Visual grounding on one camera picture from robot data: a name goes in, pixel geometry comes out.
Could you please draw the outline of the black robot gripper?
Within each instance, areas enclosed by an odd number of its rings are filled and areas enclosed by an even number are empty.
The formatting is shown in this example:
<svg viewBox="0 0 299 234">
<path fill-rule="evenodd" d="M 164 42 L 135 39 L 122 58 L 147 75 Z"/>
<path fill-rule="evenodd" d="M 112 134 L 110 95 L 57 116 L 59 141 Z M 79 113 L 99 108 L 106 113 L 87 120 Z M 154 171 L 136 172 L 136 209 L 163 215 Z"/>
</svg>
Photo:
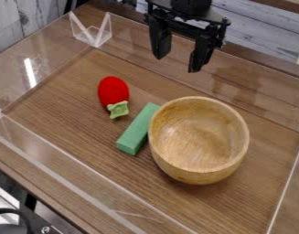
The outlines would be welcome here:
<svg viewBox="0 0 299 234">
<path fill-rule="evenodd" d="M 208 63 L 214 48 L 223 45 L 231 21 L 211 7 L 212 0 L 146 0 L 151 51 L 162 59 L 171 50 L 171 31 L 195 40 L 188 72 L 198 72 Z"/>
</svg>

